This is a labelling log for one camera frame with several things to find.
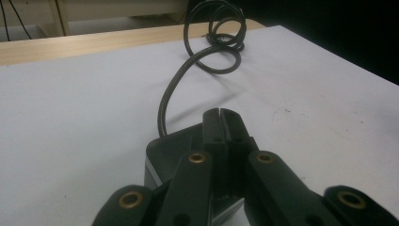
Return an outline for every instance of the wooden desk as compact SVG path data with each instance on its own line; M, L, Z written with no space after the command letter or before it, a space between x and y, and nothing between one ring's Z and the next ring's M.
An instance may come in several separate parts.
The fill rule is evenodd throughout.
M190 38L198 38L207 32L207 23L190 25ZM223 25L220 32L233 33L238 23ZM247 29L263 25L247 20ZM47 59L80 56L117 50L127 47L182 40L183 25L124 30L98 34L49 38L42 40L19 40L0 43L0 65L10 65Z

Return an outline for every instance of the wooden surface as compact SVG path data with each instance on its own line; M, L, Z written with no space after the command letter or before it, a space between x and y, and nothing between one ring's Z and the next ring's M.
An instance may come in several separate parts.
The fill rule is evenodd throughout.
M190 38L207 33L207 23L191 24ZM73 57L91 53L117 50L127 47L154 44L183 39L183 25L124 30L98 34L49 38L42 40L19 40L0 43L0 65ZM219 32L233 33L239 23L227 23ZM247 20L247 29L259 29L263 25Z

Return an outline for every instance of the black cable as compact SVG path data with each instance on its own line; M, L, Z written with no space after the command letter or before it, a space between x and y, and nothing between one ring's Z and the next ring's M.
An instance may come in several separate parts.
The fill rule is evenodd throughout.
M20 21L21 26L23 27L27 37L29 37L30 40L32 40L32 38L30 37L29 33L27 32L26 28L24 27L24 23L21 20L20 14L18 13L17 9L14 7L14 4L12 4L11 0L8 0L9 3L11 4L12 8L14 9L15 14L17 14L18 20Z
M8 27L7 27L6 13L4 12L4 8L3 8L3 1L2 1L2 0L0 0L0 8L1 8L1 11L2 11L2 13L3 13L4 28L6 29L7 40L8 40L8 41L10 41L10 39L9 39L9 34L8 34Z
M190 23L192 22L192 20L200 10L202 10L203 8L213 7L213 6L217 6L219 8L211 16L208 27L207 40L211 43L212 46L194 54L193 51L191 50L190 43L188 41L188 28L190 26ZM219 21L214 27L214 22L216 21L217 16L219 16L222 12L227 10L232 12L234 16ZM238 33L235 36L230 34L217 34L217 29L220 26L222 26L224 23L229 21L236 21L240 23L241 27ZM204 1L198 4L196 7L194 7L193 10L188 14L184 23L184 46L185 50L190 55L190 58L182 65L182 67L173 76L162 97L161 104L159 105L158 109L158 121L157 121L158 133L160 137L164 137L168 134L166 127L166 114L167 114L168 102L170 100L173 91L176 89L177 85L179 84L180 80L183 78L184 74L188 71L188 69L190 69L190 67L193 66L194 64L197 64L201 69L203 69L208 73L224 74L224 73L233 72L241 64L241 56L239 54L239 51L244 49L243 41L246 32L247 32L246 19L244 18L242 10L237 6L228 3L226 1L220 1L220 0ZM235 58L235 62L231 67L227 69L214 69L200 62L202 58L207 57L214 53L228 53Z

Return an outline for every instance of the thin black wire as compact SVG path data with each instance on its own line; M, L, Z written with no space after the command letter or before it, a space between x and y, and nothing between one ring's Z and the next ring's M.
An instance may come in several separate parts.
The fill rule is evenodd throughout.
M20 14L18 13L17 9L14 7L14 4L12 4L11 0L8 0L9 3L11 4L12 8L14 9L15 14L17 14L18 20L20 21L21 26L23 27L27 37L29 37L30 40L32 40L32 37L30 37L29 33L27 32L26 28L24 27L24 23L21 20Z
M188 28L192 20L200 10L212 6L219 6L219 8L212 15L208 28L207 40L211 43L212 46L194 54L193 51L191 50L190 43L188 40ZM223 19L219 21L214 27L214 22L216 21L217 16L221 12L226 10L232 12L232 14L234 14L234 17ZM236 21L240 23L241 27L238 33L235 36L230 34L217 34L216 33L217 29L220 26L222 26L224 23L229 21ZM228 3L226 1L220 1L220 0L204 1L198 4L196 7L194 7L193 10L188 14L184 23L184 46L185 50L190 55L190 58L182 65L182 67L173 76L162 97L158 109L158 121L157 121L159 137L164 137L168 134L166 127L166 114L167 114L168 102L170 100L173 91L176 89L177 85L179 84L180 80L183 78L185 73L188 71L188 69L190 69L191 66L193 66L194 64L197 64L201 69L205 70L208 73L224 74L235 71L241 64L241 56L239 54L239 51L244 49L243 41L246 32L247 32L246 19L244 17L242 10L237 6ZM227 69L214 69L200 62L202 58L215 53L227 53L232 55L235 58L234 64Z
M1 7L1 11L2 11L2 13L3 13L4 28L6 29L7 40L10 41L10 39L9 39L9 34L8 34L6 13L4 12L3 1L2 1L2 0L0 0L0 7Z

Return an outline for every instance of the white tabletop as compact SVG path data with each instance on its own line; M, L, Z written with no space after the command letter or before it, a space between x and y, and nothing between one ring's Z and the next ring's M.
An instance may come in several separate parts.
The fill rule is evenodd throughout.
M245 43L234 73L188 71L169 132L207 109L234 110L310 189L352 186L398 218L399 87L281 26L248 31ZM90 225L114 191L143 185L157 107L187 58L174 41L0 67L2 225ZM229 225L249 224L240 212Z

